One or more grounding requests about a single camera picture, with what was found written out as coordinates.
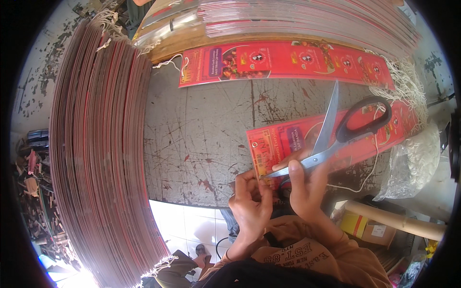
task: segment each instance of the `scissors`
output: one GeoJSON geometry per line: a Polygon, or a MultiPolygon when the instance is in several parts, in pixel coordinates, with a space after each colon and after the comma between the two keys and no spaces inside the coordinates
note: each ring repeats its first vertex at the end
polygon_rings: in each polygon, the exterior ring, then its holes
{"type": "MultiPolygon", "coordinates": [[[[333,95],[331,96],[330,104],[328,105],[328,110],[326,111],[325,120],[323,121],[319,137],[315,142],[311,156],[300,161],[304,169],[309,169],[322,162],[325,162],[337,150],[349,144],[352,144],[357,140],[376,134],[378,132],[378,129],[384,127],[384,125],[386,125],[392,117],[392,109],[385,98],[380,96],[367,97],[357,102],[354,106],[352,106],[352,108],[350,108],[347,111],[346,115],[344,115],[343,119],[336,128],[335,142],[330,147],[328,147],[328,143],[333,132],[333,126],[335,125],[336,112],[338,108],[338,97],[338,80],[336,80],[335,87],[333,89],[333,95]],[[362,109],[362,107],[364,106],[374,103],[381,103],[386,108],[386,111],[383,113],[383,115],[360,128],[351,130],[347,127],[348,121],[355,114],[355,112],[362,109]]],[[[288,167],[273,172],[271,174],[265,175],[264,178],[278,177],[284,175],[288,175],[288,167]]]]}

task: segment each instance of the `foot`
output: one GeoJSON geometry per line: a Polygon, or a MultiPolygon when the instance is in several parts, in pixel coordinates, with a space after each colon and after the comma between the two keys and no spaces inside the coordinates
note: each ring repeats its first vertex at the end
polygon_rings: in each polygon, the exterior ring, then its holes
{"type": "Polygon", "coordinates": [[[193,261],[197,263],[199,268],[205,268],[205,257],[207,256],[205,246],[203,244],[197,245],[195,248],[195,253],[197,254],[197,258],[193,259],[193,261]]]}

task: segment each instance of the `scratched floor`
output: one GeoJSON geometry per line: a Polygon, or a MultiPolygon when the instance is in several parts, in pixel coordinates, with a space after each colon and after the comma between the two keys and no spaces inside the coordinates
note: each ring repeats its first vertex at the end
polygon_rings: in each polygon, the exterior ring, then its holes
{"type": "MultiPolygon", "coordinates": [[[[333,89],[330,81],[297,79],[179,89],[178,77],[172,65],[152,71],[144,127],[147,188],[150,199],[195,206],[227,206],[229,183],[252,168],[245,131],[322,114],[333,89]]],[[[340,109],[370,95],[367,87],[347,83],[339,92],[340,109]]],[[[379,161],[378,176],[385,162],[379,161]]],[[[334,181],[359,186],[372,165],[365,161],[334,181]]],[[[372,177],[365,190],[379,185],[372,177]]]]}

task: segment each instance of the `white tile floor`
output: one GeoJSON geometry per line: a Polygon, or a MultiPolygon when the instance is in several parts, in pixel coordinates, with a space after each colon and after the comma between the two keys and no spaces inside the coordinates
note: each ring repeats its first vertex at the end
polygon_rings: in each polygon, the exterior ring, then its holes
{"type": "MultiPolygon", "coordinates": [[[[149,200],[155,222],[171,253],[181,250],[191,258],[197,257],[195,247],[205,245],[211,255],[210,263],[216,263],[216,243],[228,236],[227,225],[217,209],[197,208],[149,200]]],[[[218,246],[221,257],[231,243],[225,239],[218,246]]],[[[189,281],[197,281],[201,269],[195,275],[187,275],[189,281]]]]}

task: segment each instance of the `scrap pile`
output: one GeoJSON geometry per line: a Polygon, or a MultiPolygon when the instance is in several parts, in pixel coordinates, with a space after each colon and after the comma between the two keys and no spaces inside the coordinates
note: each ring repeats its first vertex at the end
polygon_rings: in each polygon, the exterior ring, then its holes
{"type": "Polygon", "coordinates": [[[68,237],[100,287],[135,287],[172,255],[150,211],[143,122],[152,64],[104,21],[74,31],[56,78],[51,178],[68,237]]]}
{"type": "Polygon", "coordinates": [[[18,143],[16,153],[17,173],[14,174],[30,239],[39,245],[42,254],[63,260],[79,270],[80,264],[62,225],[51,185],[48,130],[29,132],[27,140],[18,143]]]}
{"type": "Polygon", "coordinates": [[[391,1],[200,0],[209,37],[240,33],[298,33],[351,43],[385,56],[405,57],[419,34],[391,1]]]}

